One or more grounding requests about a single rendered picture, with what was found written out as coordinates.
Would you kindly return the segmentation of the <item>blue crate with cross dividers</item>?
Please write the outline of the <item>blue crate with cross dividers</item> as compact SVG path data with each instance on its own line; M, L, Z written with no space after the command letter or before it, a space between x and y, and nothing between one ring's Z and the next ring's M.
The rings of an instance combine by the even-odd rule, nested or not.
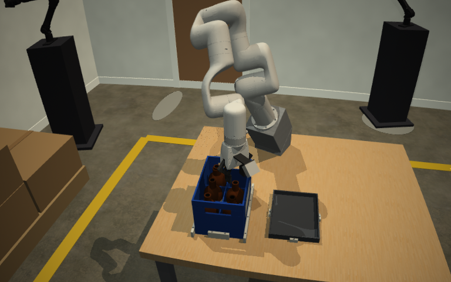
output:
M226 187L220 186L223 191L222 202L203 201L209 175L213 172L213 166L218 163L220 163L219 156L207 156L191 200L195 233L208 235L208 231L218 231L229 233L230 238L243 239L245 210L251 192L251 177L247 178L246 175L243 177L239 174L239 169L232 169L230 173L231 181L237 180L239 187L244 191L243 203L226 202L226 193L232 187L232 184L228 182L226 182ZM205 208L218 209L219 213L205 212ZM223 210L231 210L231 214L223 214Z

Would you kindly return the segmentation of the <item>brown glass bottle with blue label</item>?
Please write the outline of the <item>brown glass bottle with blue label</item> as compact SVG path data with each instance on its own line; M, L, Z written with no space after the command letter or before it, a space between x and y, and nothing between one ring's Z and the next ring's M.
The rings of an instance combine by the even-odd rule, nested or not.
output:
M216 179L216 185L218 186L224 186L226 187L226 181L225 181L225 174L220 173L217 168L219 167L219 165L215 164L213 166L213 172L209 175L208 178L208 185L209 185L209 179L210 178L215 178Z

